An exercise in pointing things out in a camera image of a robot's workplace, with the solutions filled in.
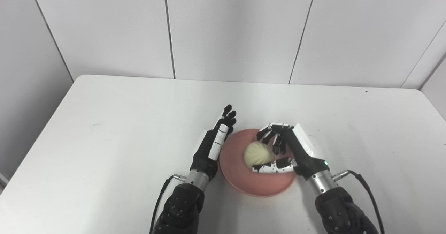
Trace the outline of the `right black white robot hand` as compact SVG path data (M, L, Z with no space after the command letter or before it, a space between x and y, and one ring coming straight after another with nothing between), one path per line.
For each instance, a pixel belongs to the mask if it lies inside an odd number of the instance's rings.
M270 123L256 134L256 140L262 144L272 143L272 154L285 155L289 150L291 156L252 166L252 172L261 174L280 174L295 172L305 180L317 177L318 173L330 172L328 163L315 155L314 145L300 124Z

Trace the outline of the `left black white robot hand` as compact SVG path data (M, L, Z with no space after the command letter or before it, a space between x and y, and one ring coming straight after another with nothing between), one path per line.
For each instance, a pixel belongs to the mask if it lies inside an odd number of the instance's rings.
M219 116L215 126L206 131L199 140L199 146L194 153L191 171L202 173L211 181L218 171L218 158L223 144L234 131L236 124L236 111L228 104Z

